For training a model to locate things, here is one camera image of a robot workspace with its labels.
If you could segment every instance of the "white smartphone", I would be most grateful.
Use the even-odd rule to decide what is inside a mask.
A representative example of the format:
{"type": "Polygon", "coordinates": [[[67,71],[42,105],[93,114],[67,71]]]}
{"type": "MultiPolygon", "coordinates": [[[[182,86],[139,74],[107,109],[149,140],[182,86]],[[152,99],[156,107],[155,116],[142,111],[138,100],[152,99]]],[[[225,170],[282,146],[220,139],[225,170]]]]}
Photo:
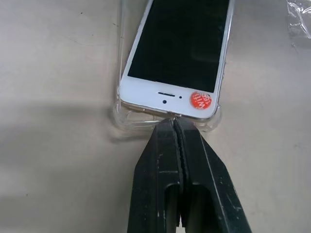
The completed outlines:
{"type": "Polygon", "coordinates": [[[233,0],[149,0],[121,78],[123,104],[213,116],[232,14],[233,0]]]}

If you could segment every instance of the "red sticker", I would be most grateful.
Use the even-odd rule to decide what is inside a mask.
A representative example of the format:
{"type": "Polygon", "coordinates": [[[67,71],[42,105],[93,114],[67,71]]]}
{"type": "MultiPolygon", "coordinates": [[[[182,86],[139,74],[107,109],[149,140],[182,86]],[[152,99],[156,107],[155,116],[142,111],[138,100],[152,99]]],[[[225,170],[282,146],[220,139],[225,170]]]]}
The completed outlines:
{"type": "Polygon", "coordinates": [[[212,104],[212,98],[209,94],[193,92],[191,97],[191,104],[196,109],[207,109],[212,104]]]}

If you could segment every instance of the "clear phone case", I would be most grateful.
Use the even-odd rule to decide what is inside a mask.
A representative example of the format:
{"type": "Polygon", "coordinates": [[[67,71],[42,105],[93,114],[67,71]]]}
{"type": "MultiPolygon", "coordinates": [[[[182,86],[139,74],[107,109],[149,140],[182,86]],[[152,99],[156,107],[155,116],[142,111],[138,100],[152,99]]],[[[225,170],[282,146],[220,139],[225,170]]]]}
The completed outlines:
{"type": "MultiPolygon", "coordinates": [[[[128,135],[142,134],[150,132],[154,126],[165,118],[180,117],[169,113],[159,113],[144,109],[143,107],[125,106],[119,96],[119,84],[125,68],[128,55],[131,51],[132,44],[135,40],[138,27],[145,12],[149,0],[121,0],[121,19],[120,45],[119,45],[119,64],[118,76],[116,82],[116,101],[112,111],[112,118],[119,129],[127,132],[128,135]]],[[[230,0],[227,13],[227,25],[224,33],[225,51],[229,38],[230,25],[233,14],[233,0],[230,0]]],[[[204,132],[209,132],[217,127],[221,120],[221,107],[218,105],[217,111],[209,119],[190,119],[196,127],[204,132]]]]}

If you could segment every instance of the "table surface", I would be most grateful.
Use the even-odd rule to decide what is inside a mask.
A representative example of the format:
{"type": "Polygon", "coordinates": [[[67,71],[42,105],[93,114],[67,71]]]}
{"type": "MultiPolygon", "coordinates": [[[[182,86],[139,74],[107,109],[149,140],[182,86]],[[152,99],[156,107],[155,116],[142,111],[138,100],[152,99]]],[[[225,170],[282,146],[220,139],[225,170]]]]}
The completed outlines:
{"type": "MultiPolygon", "coordinates": [[[[311,232],[311,52],[286,1],[237,0],[205,138],[253,232],[311,232]]],[[[0,0],[0,231],[126,232],[146,140],[109,140],[118,0],[0,0]]]]}

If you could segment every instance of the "black screen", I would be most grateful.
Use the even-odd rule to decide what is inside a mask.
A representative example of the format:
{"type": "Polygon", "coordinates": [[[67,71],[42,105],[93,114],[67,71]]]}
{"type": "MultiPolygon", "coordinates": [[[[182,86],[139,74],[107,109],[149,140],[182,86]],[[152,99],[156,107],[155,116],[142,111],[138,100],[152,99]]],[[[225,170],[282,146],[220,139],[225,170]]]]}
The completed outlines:
{"type": "Polygon", "coordinates": [[[214,92],[229,0],[154,0],[128,76],[214,92]]]}

